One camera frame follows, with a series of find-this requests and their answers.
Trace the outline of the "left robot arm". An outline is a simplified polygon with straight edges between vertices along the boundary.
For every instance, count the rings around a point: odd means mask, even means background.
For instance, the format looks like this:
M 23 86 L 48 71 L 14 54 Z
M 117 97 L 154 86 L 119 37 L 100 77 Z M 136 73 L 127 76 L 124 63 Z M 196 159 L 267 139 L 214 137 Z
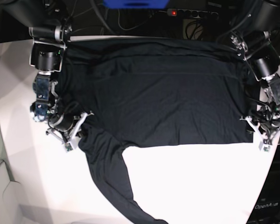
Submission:
M 245 0 L 228 30 L 216 41 L 230 37 L 238 56 L 255 76 L 267 101 L 250 98 L 259 110 L 250 111 L 243 119 L 261 138 L 260 151 L 268 152 L 280 133 L 280 56 L 271 41 L 271 32 L 280 22 L 280 0 Z

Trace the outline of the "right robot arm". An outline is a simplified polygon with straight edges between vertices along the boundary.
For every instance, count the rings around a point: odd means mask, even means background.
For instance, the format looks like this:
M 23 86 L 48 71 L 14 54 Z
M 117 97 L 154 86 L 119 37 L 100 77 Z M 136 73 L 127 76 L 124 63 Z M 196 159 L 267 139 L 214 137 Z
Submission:
M 36 100 L 30 107 L 35 122 L 44 122 L 47 135 L 58 139 L 66 152 L 78 147 L 81 126 L 91 112 L 74 115 L 76 104 L 62 106 L 57 94 L 58 81 L 53 73 L 61 72 L 67 43 L 72 33 L 72 15 L 61 0 L 15 0 L 5 10 L 28 27 L 33 39 L 29 65 L 37 70 L 33 82 Z

